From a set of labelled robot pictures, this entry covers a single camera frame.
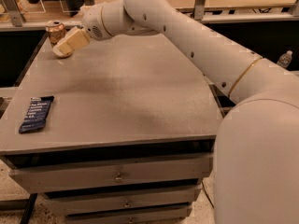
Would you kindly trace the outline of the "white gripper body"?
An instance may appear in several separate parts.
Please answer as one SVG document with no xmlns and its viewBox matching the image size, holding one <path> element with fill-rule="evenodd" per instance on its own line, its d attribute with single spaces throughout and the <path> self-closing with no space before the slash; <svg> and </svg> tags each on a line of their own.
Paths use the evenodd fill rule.
<svg viewBox="0 0 299 224">
<path fill-rule="evenodd" d="M 103 40 L 106 38 L 106 30 L 103 26 L 101 5 L 83 6 L 81 12 L 83 14 L 81 26 L 95 40 Z"/>
</svg>

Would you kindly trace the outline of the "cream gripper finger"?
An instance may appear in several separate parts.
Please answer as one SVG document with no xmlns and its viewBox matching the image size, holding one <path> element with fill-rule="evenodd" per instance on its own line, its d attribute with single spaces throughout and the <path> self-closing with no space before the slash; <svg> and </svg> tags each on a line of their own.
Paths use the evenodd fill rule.
<svg viewBox="0 0 299 224">
<path fill-rule="evenodd" d="M 52 50 L 58 58 L 67 58 L 73 54 L 73 50 L 65 42 L 57 43 Z"/>
<path fill-rule="evenodd" d="M 81 28 L 72 28 L 64 37 L 64 43 L 71 49 L 80 49 L 90 44 L 91 38 Z"/>
</svg>

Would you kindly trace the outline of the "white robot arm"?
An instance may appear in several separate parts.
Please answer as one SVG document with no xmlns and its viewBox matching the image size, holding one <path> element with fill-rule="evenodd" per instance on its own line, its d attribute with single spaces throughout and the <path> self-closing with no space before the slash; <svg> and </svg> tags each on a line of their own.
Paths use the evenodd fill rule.
<svg viewBox="0 0 299 224">
<path fill-rule="evenodd" d="M 59 56 L 92 39 L 167 37 L 235 107 L 214 149 L 216 224 L 299 224 L 299 77 L 176 11 L 166 0 L 85 7 Z"/>
</svg>

